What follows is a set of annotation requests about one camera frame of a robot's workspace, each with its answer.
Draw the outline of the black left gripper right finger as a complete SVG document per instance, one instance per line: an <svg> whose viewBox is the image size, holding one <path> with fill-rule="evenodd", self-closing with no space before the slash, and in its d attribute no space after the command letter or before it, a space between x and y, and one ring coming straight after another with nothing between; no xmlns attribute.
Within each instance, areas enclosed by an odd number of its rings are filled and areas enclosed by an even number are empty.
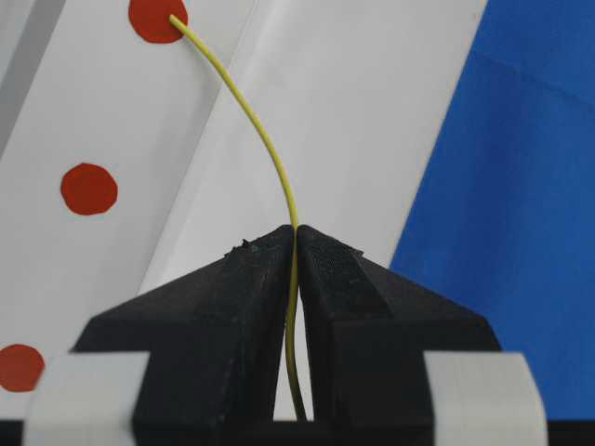
<svg viewBox="0 0 595 446"><path fill-rule="evenodd" d="M426 351L499 351L485 317L310 226L297 230L314 417L345 430L427 430Z"/></svg>

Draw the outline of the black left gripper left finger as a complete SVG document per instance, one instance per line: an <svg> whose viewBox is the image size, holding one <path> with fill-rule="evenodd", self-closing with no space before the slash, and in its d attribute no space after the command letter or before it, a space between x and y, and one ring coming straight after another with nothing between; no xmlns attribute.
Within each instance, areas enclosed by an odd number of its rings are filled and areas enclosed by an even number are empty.
<svg viewBox="0 0 595 446"><path fill-rule="evenodd" d="M284 336L288 225L94 316L77 352L149 353L138 435L230 435L269 422Z"/></svg>

